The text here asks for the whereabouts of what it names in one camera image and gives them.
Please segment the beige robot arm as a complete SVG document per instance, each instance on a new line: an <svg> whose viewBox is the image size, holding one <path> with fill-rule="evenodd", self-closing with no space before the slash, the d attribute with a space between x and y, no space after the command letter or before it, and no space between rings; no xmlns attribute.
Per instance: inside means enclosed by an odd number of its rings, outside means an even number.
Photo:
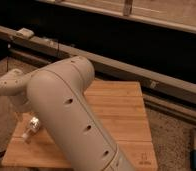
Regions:
<svg viewBox="0 0 196 171"><path fill-rule="evenodd" d="M85 99L94 77L92 63L76 56L27 74L10 70L0 77L0 96L37 114L74 171L136 171Z"/></svg>

